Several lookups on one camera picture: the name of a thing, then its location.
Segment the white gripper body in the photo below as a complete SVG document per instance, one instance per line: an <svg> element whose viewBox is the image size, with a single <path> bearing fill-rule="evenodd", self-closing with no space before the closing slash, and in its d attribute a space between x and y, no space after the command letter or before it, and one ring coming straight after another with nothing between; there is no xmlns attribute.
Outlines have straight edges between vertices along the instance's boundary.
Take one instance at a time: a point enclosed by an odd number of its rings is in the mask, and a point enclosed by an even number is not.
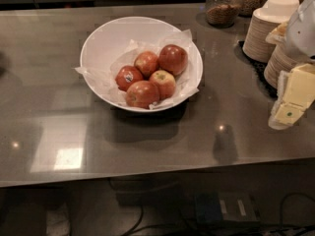
<svg viewBox="0 0 315 236"><path fill-rule="evenodd" d="M266 41L270 44L284 43L285 33L288 22L279 24L276 28L270 31L266 36Z"/></svg>

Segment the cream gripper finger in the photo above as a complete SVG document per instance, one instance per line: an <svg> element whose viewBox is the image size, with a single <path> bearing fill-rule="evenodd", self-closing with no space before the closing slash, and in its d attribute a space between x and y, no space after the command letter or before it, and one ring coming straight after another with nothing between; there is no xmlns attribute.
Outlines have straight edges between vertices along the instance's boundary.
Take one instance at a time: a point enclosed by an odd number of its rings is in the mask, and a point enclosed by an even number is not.
<svg viewBox="0 0 315 236"><path fill-rule="evenodd" d="M303 64L288 73L283 103L287 106L287 124L292 126L315 100L315 66Z"/></svg>
<svg viewBox="0 0 315 236"><path fill-rule="evenodd" d="M277 96L269 117L269 127L274 130L284 130L288 128L287 124L287 106L283 103L284 93L288 80L288 72L281 71L278 78Z"/></svg>

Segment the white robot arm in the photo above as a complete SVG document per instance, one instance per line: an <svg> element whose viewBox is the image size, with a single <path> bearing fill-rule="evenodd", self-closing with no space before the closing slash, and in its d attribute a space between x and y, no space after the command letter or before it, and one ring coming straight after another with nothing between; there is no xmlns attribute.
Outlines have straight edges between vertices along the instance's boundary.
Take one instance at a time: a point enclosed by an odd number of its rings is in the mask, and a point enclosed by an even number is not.
<svg viewBox="0 0 315 236"><path fill-rule="evenodd" d="M278 75L278 99L269 126L284 130L293 126L315 100L315 0L304 0L287 24L282 23L266 37L283 48L283 54L296 62Z"/></svg>

